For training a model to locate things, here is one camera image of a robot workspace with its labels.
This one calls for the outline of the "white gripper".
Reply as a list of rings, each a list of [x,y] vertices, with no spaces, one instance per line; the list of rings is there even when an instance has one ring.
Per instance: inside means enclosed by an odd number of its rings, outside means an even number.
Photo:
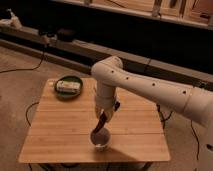
[[[96,117],[103,123],[109,123],[114,115],[114,112],[120,106],[120,102],[116,97],[95,97],[95,112]]]

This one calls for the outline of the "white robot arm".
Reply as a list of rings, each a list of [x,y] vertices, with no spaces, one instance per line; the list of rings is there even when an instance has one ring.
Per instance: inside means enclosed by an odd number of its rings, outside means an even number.
[[[91,75],[97,81],[97,118],[104,113],[107,121],[111,120],[117,100],[117,87],[162,104],[206,129],[197,171],[213,171],[213,152],[210,150],[213,147],[212,91],[127,72],[123,69],[122,60],[117,56],[96,62],[91,68]]]

